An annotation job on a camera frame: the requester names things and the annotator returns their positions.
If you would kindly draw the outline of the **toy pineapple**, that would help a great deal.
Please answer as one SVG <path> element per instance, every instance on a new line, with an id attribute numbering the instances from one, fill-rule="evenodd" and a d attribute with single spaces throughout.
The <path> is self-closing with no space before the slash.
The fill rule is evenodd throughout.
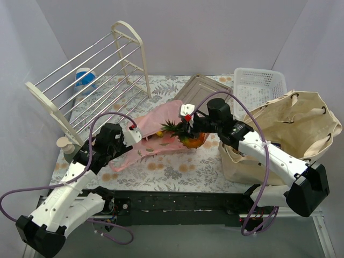
<path id="1" fill-rule="evenodd" d="M 192 136 L 185 130 L 183 122 L 176 124 L 170 120 L 161 124 L 161 131 L 170 134 L 171 138 L 177 138 L 183 146 L 189 149 L 199 148 L 204 144 L 207 138 L 207 134 L 205 133 L 196 133 L 196 136 Z"/>

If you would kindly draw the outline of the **beige canvas tote bag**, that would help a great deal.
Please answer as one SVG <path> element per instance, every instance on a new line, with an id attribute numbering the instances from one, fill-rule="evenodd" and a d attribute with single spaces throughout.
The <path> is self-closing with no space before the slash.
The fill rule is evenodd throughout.
<path id="1" fill-rule="evenodd" d="M 312 163 L 322 157 L 342 125 L 317 92 L 289 91 L 251 110 L 242 121 L 263 130 L 265 139 L 286 153 Z M 224 177 L 236 183 L 262 183 L 266 169 L 252 156 L 219 144 Z"/>

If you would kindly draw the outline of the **pink plastic grocery bag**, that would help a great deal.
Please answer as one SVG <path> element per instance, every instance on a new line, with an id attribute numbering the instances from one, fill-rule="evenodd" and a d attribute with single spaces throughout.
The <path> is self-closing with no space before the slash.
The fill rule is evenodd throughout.
<path id="1" fill-rule="evenodd" d="M 146 115 L 136 117 L 134 121 L 140 129 L 143 139 L 135 144 L 131 151 L 111 161 L 111 169 L 115 172 L 120 172 L 146 156 L 189 150 L 177 138 L 171 138 L 168 133 L 164 133 L 163 137 L 158 137 L 155 134 L 161 131 L 161 124 L 164 124 L 167 120 L 173 121 L 176 124 L 181 122 L 181 119 L 178 117 L 181 105 L 181 100 L 166 102 L 155 107 Z"/>

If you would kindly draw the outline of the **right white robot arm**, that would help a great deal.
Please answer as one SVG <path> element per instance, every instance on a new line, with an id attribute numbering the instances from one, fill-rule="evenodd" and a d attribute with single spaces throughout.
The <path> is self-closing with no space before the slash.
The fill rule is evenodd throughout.
<path id="1" fill-rule="evenodd" d="M 273 144 L 268 143 L 261 132 L 233 118 L 230 106 L 221 98 L 207 103 L 208 113 L 199 117 L 197 107 L 183 104 L 180 118 L 183 131 L 195 138 L 200 133 L 215 133 L 222 143 L 240 154 L 254 157 L 267 171 L 273 171 L 283 185 L 266 189 L 251 187 L 243 200 L 248 213 L 257 213 L 263 206 L 286 206 L 293 212 L 308 217 L 329 195 L 325 167 L 322 164 L 308 164 Z"/>

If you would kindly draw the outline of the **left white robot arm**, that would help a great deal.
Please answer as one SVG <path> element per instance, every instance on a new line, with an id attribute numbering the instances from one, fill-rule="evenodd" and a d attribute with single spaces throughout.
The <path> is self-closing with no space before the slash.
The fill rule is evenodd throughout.
<path id="1" fill-rule="evenodd" d="M 53 189 L 29 216 L 18 218 L 16 228 L 21 239 L 43 257 L 54 257 L 67 236 L 91 216 L 99 212 L 110 214 L 114 210 L 114 196 L 103 187 L 97 187 L 76 205 L 73 202 L 103 167 L 132 150 L 141 139 L 136 125 L 127 131 L 119 124 L 102 126 L 75 154 L 60 182 L 62 186 Z"/>

